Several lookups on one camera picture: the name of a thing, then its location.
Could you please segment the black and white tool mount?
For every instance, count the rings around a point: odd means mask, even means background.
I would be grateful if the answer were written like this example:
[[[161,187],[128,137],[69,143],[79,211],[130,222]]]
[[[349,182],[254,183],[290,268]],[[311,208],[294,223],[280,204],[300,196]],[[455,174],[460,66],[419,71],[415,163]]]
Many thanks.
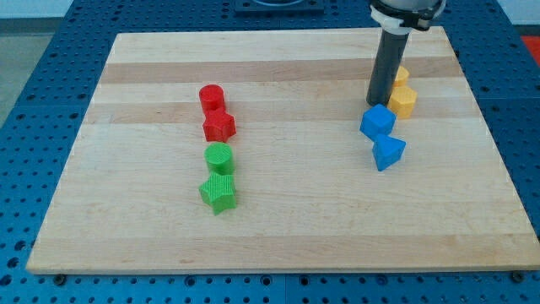
[[[446,0],[370,0],[371,18],[393,35],[426,31],[439,18]]]

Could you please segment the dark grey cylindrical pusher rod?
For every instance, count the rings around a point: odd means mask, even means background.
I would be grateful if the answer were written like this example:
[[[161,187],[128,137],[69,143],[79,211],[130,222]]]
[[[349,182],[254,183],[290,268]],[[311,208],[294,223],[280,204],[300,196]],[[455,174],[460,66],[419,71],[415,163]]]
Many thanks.
[[[408,37],[382,31],[366,95],[370,106],[386,106],[389,102]]]

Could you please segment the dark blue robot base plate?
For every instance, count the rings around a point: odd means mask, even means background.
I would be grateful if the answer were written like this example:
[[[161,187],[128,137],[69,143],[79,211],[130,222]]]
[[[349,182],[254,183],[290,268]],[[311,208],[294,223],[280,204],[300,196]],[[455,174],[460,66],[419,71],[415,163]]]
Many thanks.
[[[249,13],[322,13],[324,0],[233,0],[234,11]]]

